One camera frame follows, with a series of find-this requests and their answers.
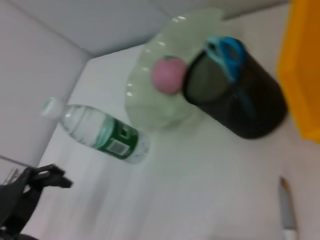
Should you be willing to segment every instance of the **translucent green dish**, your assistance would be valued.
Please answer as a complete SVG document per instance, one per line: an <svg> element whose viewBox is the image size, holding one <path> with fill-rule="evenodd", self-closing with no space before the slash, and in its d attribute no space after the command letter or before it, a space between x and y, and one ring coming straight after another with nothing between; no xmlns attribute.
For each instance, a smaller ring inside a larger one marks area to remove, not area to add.
<svg viewBox="0 0 320 240"><path fill-rule="evenodd" d="M151 83L155 63L166 55L177 56L189 65L203 49L209 36L219 35L223 11L217 8L196 10L173 18L145 44L126 85L125 108L131 124L154 130L177 124L197 109L179 92L166 95Z"/></svg>

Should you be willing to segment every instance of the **blue scissors handle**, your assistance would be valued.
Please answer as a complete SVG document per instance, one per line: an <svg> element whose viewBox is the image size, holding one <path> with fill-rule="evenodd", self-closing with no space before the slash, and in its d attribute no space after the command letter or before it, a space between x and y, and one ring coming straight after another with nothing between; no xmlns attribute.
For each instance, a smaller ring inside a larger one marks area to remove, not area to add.
<svg viewBox="0 0 320 240"><path fill-rule="evenodd" d="M241 67L245 62L246 50L237 39L229 36L211 36L207 40L205 52L222 67L227 79L232 84L238 81ZM249 118L253 119L256 116L256 112L251 99L241 88L239 88L236 93L241 101L243 110Z"/></svg>
<svg viewBox="0 0 320 240"><path fill-rule="evenodd" d="M222 67L232 83L237 81L246 57L246 51L237 39L229 36L211 36L207 40L205 51L210 58Z"/></svg>

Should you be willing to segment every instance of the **water bottle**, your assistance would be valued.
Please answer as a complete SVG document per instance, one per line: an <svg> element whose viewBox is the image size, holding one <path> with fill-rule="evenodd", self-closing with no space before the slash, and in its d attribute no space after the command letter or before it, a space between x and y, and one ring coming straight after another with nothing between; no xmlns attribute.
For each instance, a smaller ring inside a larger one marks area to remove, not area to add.
<svg viewBox="0 0 320 240"><path fill-rule="evenodd" d="M94 107L64 105L50 97L42 115L59 120L78 143L128 163L139 163L148 153L150 144L146 135Z"/></svg>

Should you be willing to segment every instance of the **bottle cap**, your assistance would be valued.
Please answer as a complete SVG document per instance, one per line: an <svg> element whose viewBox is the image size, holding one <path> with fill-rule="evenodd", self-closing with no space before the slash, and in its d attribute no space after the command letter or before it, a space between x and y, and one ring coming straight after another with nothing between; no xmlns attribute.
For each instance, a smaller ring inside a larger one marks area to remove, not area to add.
<svg viewBox="0 0 320 240"><path fill-rule="evenodd" d="M58 119L64 113L65 104L55 97L49 97L41 115L48 119Z"/></svg>

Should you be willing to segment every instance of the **white tabletop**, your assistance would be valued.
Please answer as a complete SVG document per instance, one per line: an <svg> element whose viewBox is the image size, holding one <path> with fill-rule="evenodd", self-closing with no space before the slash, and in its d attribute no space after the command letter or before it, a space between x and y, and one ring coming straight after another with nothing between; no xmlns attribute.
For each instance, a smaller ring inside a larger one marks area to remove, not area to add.
<svg viewBox="0 0 320 240"><path fill-rule="evenodd" d="M287 11L229 22L272 75ZM92 59L69 102L129 122L124 91L141 49ZM130 165L76 143L58 126L41 165L56 163L74 185L47 188L24 232L40 240L280 240L283 175L301 239L320 238L320 146L302 140L291 117L267 137L245 140L198 111L151 135L151 145L141 164Z"/></svg>

